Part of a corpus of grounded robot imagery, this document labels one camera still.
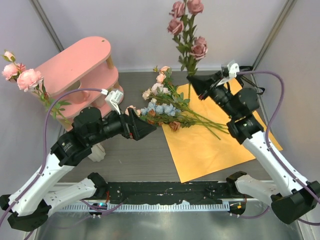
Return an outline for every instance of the pink oval shelf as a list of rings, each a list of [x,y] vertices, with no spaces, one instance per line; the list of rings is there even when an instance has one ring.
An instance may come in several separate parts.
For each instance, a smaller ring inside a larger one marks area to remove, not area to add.
[[[54,97],[104,62],[110,53],[108,40],[100,36],[89,36],[38,66],[36,70],[42,73],[46,90]]]
[[[55,99],[76,81],[81,82],[82,88],[109,89],[115,86],[123,91],[118,83],[119,73],[114,67],[110,53],[111,46],[108,40],[100,36],[90,36],[77,41],[36,70],[42,73],[46,91]],[[82,109],[91,106],[100,95],[99,92],[91,91],[85,102],[71,102],[71,105],[63,106],[65,110],[61,113],[73,122],[73,118]],[[111,111],[107,104],[99,109],[103,117]],[[56,117],[66,130],[72,128],[62,117]]]

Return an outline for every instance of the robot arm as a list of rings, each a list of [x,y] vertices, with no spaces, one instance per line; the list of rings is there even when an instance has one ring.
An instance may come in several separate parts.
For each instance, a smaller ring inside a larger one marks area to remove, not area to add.
[[[85,198],[100,198],[106,193],[107,183],[98,173],[91,173],[66,189],[48,192],[66,173],[92,153],[93,145],[118,134],[137,141],[156,130],[155,126],[141,120],[132,108],[128,109],[129,115],[121,113],[118,107],[121,95],[120,91],[112,91],[106,97],[106,102],[113,110],[107,118],[102,118],[100,110],[95,107],[84,108],[74,118],[73,129],[63,134],[51,148],[39,179],[12,207],[8,222],[13,229],[33,231],[64,206]],[[17,192],[0,197],[3,210],[15,202],[17,196],[39,175],[39,171],[40,168]]]
[[[226,125],[230,135],[256,157],[275,183],[261,182],[240,171],[226,179],[230,190],[250,195],[268,204],[281,221],[290,224],[315,208],[317,201],[288,174],[267,147],[266,133],[252,114],[259,108],[255,90],[243,88],[233,95],[224,87],[239,71],[239,65],[233,61],[213,75],[188,76],[187,79],[199,99],[211,97],[229,116],[231,120]],[[317,181],[309,182],[268,141],[284,165],[319,197],[320,184]]]

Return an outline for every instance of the orange paper sheet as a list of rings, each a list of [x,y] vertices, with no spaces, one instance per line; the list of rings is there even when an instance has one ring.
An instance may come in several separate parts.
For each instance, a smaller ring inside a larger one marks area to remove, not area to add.
[[[233,94],[241,89],[236,79],[230,81],[230,87]],[[188,96],[188,84],[179,86],[177,91]],[[230,120],[210,97],[200,101],[192,88],[190,108],[216,123],[226,124]],[[253,115],[266,129],[258,113],[254,112]],[[214,132],[221,140],[204,126],[194,125],[181,128],[177,132],[173,132],[165,124],[162,128],[182,183],[255,159],[236,139],[218,130]],[[274,136],[270,134],[269,137],[281,151],[282,148]]]

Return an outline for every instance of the blue flower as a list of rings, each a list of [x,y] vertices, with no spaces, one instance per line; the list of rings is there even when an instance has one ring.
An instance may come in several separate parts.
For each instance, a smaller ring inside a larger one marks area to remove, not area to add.
[[[145,107],[145,108],[141,108],[140,111],[141,111],[141,115],[145,116],[147,115],[148,109]]]
[[[172,104],[164,107],[164,113],[167,115],[169,115],[173,110],[174,110],[174,106]]]
[[[163,113],[164,113],[164,107],[161,106],[161,105],[156,106],[155,112],[156,112],[157,114],[163,114]]]
[[[154,108],[155,106],[156,106],[156,104],[153,102],[149,102],[149,104],[148,104],[148,108]]]

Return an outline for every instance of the pink rose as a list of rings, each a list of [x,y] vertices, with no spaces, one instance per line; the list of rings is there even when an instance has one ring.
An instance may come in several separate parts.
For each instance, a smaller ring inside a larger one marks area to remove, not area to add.
[[[169,26],[167,27],[169,33],[173,35],[178,35],[184,30],[184,23],[176,18],[172,19],[169,22]]]
[[[147,100],[147,99],[149,98],[150,94],[151,94],[151,90],[150,90],[150,88],[149,88],[147,91],[144,91],[144,92],[142,93],[143,99],[144,99],[144,100]]]
[[[204,10],[204,5],[202,4],[201,0],[189,0],[186,5],[189,9],[189,13],[192,15],[202,13]]]
[[[125,109],[125,111],[124,111],[124,113],[127,114],[128,116],[129,116],[128,108],[132,108],[132,109],[136,110],[136,107],[135,107],[135,106],[132,106],[132,105],[128,106],[128,107]]]
[[[207,52],[208,47],[203,44],[199,44],[191,47],[190,55],[194,56],[195,60],[200,60],[206,56]]]
[[[41,76],[41,72],[35,71],[34,69],[28,69],[20,74],[16,83],[20,90],[25,92],[33,91],[34,88],[41,83],[43,77]]]
[[[166,78],[166,75],[164,75],[163,73],[160,73],[157,77],[156,77],[156,82],[158,84],[162,84],[164,82]]]
[[[11,52],[9,51],[5,51],[4,52],[4,56],[7,57],[9,59],[10,62],[14,62],[16,60],[15,55],[13,55]]]
[[[173,6],[172,10],[169,13],[170,15],[174,16],[174,18],[180,18],[185,15],[186,12],[186,5],[184,2],[176,1]]]
[[[199,36],[194,40],[194,45],[205,45],[207,46],[207,41],[203,36]]]
[[[10,63],[4,67],[2,75],[5,77],[5,80],[10,80],[12,77],[18,75],[19,70],[17,69],[14,63]]]
[[[161,70],[160,70],[160,72],[166,72],[168,69],[170,69],[171,67],[169,67],[169,66],[163,66],[162,68],[161,68]]]

